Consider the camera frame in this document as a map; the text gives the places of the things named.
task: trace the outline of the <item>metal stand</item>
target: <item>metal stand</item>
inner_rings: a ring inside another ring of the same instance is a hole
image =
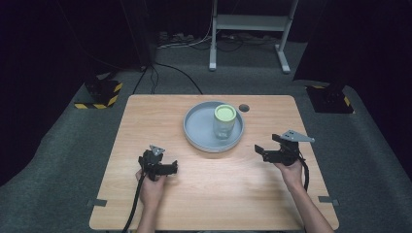
[[[269,16],[239,16],[239,15],[218,15],[218,0],[214,0],[213,21],[212,21],[212,45],[210,47],[209,70],[215,71],[216,62],[216,31],[218,29],[227,30],[258,30],[258,31],[282,31],[280,45],[275,46],[279,61],[284,73],[291,72],[288,61],[284,54],[284,48],[292,26],[294,12],[296,11],[298,0],[292,1],[291,10],[286,17]]]

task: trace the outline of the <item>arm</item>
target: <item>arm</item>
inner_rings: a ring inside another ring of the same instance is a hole
[[[142,176],[142,171],[136,173],[136,179],[139,181]],[[145,178],[142,184],[140,200],[143,203],[142,217],[140,218],[138,233],[154,233],[155,220],[157,209],[163,195],[164,183],[166,177],[161,176],[157,182],[152,182],[149,178]]]
[[[282,172],[282,177],[288,191],[291,193],[294,204],[302,217],[308,233],[313,232],[333,232],[332,227],[326,221],[325,217],[318,210],[310,199],[302,184],[302,164],[300,161],[294,162],[291,166],[286,167],[282,163],[275,163],[275,166]]]

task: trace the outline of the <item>cup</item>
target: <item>cup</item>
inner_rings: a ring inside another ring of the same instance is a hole
[[[220,140],[230,137],[236,120],[236,110],[230,105],[219,105],[215,109],[213,132]]]

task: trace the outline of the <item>shelf leg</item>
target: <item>shelf leg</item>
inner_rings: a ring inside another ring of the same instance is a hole
[[[289,67],[288,61],[285,57],[284,48],[285,48],[286,41],[288,40],[289,31],[291,30],[293,16],[294,16],[294,12],[296,11],[298,2],[299,0],[293,0],[291,10],[289,12],[288,20],[285,24],[285,30],[282,34],[281,44],[275,46],[276,52],[278,53],[279,61],[281,62],[282,71],[285,74],[290,73],[291,68]]]
[[[214,0],[213,4],[213,19],[212,19],[212,44],[210,45],[210,59],[209,59],[209,70],[216,70],[216,27],[217,27],[217,16],[218,16],[218,0]]]

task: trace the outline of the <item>white shelf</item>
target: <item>white shelf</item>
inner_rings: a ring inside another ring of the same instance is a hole
[[[217,15],[217,29],[284,31],[288,17]]]

